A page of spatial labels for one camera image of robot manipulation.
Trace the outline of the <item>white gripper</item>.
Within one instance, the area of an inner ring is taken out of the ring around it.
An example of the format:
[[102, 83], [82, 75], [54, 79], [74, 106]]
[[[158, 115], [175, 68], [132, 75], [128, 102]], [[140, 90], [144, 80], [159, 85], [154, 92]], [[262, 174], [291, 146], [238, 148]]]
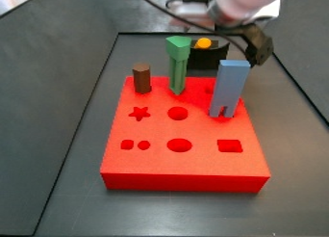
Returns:
[[280, 0], [171, 0], [167, 8], [202, 26], [235, 28], [278, 18]]

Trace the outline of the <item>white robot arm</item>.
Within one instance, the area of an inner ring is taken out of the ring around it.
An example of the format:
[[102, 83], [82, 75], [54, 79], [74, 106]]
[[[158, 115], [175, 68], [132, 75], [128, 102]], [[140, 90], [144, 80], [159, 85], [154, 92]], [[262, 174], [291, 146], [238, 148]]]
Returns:
[[190, 22], [224, 29], [252, 24], [260, 19], [275, 19], [282, 0], [170, 0], [167, 9], [175, 14], [170, 24], [190, 27]]

